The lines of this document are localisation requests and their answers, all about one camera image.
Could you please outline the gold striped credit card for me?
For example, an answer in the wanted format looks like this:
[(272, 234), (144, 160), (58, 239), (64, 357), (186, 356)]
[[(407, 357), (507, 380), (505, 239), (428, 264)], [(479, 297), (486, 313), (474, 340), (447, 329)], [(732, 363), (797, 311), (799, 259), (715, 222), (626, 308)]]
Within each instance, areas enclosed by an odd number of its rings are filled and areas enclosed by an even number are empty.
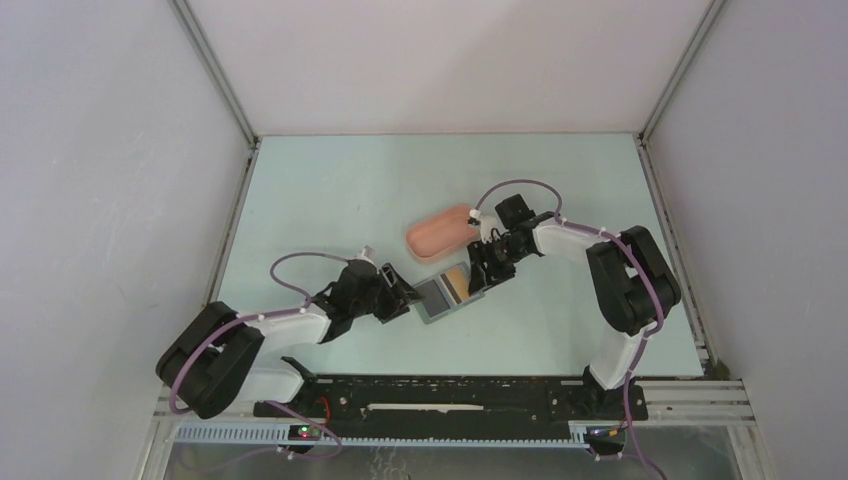
[(458, 306), (471, 300), (468, 293), (469, 272), (464, 263), (454, 265), (439, 274), (439, 280), (453, 305)]

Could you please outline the pink oval tray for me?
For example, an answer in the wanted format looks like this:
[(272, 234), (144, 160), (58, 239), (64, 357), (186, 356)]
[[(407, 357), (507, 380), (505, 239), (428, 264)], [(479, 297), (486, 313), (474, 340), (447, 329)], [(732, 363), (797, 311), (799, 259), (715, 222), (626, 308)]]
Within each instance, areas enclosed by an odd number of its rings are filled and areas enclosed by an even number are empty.
[(409, 227), (405, 242), (411, 256), (432, 264), (478, 240), (478, 230), (468, 223), (471, 210), (467, 204), (454, 205)]

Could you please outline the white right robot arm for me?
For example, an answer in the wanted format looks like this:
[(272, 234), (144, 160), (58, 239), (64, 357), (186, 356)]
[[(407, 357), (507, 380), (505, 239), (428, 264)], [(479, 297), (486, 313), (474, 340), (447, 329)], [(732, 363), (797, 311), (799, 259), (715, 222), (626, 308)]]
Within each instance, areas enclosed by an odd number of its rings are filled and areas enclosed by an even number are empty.
[(531, 255), (568, 258), (588, 268), (608, 329), (587, 367), (594, 383), (583, 388), (581, 402), (593, 417), (610, 416), (622, 403), (619, 388), (631, 380), (648, 338), (682, 299), (651, 232), (634, 226), (610, 233), (556, 211), (537, 214), (520, 195), (499, 203), (494, 216), (471, 209), (468, 222), (480, 234), (467, 247), (472, 294), (512, 279), (517, 263)]

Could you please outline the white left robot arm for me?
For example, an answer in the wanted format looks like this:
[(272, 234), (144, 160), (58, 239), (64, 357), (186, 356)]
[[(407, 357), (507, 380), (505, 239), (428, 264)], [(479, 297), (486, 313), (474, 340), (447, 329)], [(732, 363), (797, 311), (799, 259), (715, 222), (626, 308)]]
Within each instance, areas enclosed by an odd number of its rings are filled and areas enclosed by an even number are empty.
[(316, 403), (308, 371), (287, 349), (321, 345), (346, 334), (356, 319), (390, 322), (423, 296), (394, 267), (348, 259), (339, 277), (297, 307), (245, 314), (222, 301), (207, 304), (158, 360), (169, 409), (213, 418), (235, 401), (276, 401), (292, 416)]

